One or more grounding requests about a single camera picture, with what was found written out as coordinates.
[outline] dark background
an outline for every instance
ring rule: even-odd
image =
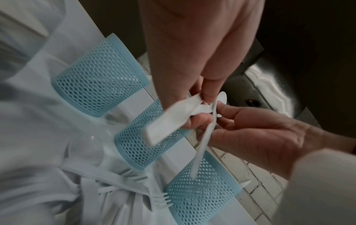
[[[135,0],[79,0],[100,31],[146,52]],[[356,1],[266,0],[257,39],[293,75],[323,129],[356,137]]]

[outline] blue mesh holder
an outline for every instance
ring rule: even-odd
[[[116,148],[120,155],[127,163],[138,170],[144,170],[149,164],[158,159],[165,151],[184,137],[187,132],[187,130],[179,129],[158,145],[154,147],[146,146],[142,138],[142,129],[162,113],[162,105],[160,101],[157,100],[114,138]]]
[[[209,153],[204,153],[196,180],[190,178],[192,161],[164,188],[178,225],[202,225],[226,206],[241,187]]]
[[[125,45],[111,34],[51,83],[73,107],[100,117],[149,81]]]

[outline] table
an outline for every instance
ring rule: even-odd
[[[63,140],[76,132],[92,133],[105,143],[105,157],[103,168],[115,167],[121,161],[119,153],[113,143],[113,137],[126,127],[135,117],[154,102],[145,89],[141,89],[133,96],[122,102],[115,111],[120,113],[120,119],[113,124],[107,118],[93,118],[71,107],[52,88],[51,77],[56,76],[86,51],[90,50],[104,37],[90,19],[77,0],[66,0],[67,15],[48,40],[43,49],[16,76],[0,84],[0,131],[11,133],[17,140],[17,147],[24,139],[37,138],[31,142],[33,146],[21,146],[40,158],[30,158],[17,163],[27,165],[50,164],[60,165],[62,159]],[[21,122],[18,130],[8,121]],[[28,124],[42,124],[39,129],[31,132]],[[16,162],[8,162],[5,156],[14,149],[5,149],[0,153],[0,171],[6,167],[16,166]],[[195,149],[183,138],[167,151],[155,164],[146,169],[150,178],[149,185],[159,189],[167,184],[180,170],[182,170],[195,155]],[[144,211],[145,224],[176,224],[169,209],[158,213]],[[210,225],[232,225],[256,223],[234,199],[218,215],[210,220]]]

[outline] mesh pattern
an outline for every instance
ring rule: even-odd
[[[146,168],[151,162],[159,158],[166,150],[184,137],[184,130],[180,129],[168,136],[154,147],[148,147],[141,137],[142,129],[146,124],[156,119],[163,113],[160,101],[154,102],[143,111],[129,126],[118,133],[115,141],[119,142],[125,154],[128,155],[141,169]]]
[[[104,40],[56,78],[79,110],[102,116],[144,84],[115,46]]]
[[[233,199],[235,192],[205,158],[196,180],[190,178],[191,167],[192,162],[168,184],[166,192],[185,225],[201,225]]]

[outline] stainless steel surface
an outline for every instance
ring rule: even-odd
[[[64,16],[64,0],[0,1],[0,81],[30,61]]]
[[[235,71],[222,87],[234,106],[272,109],[295,118],[305,108],[289,74],[268,54],[262,53],[241,74]]]

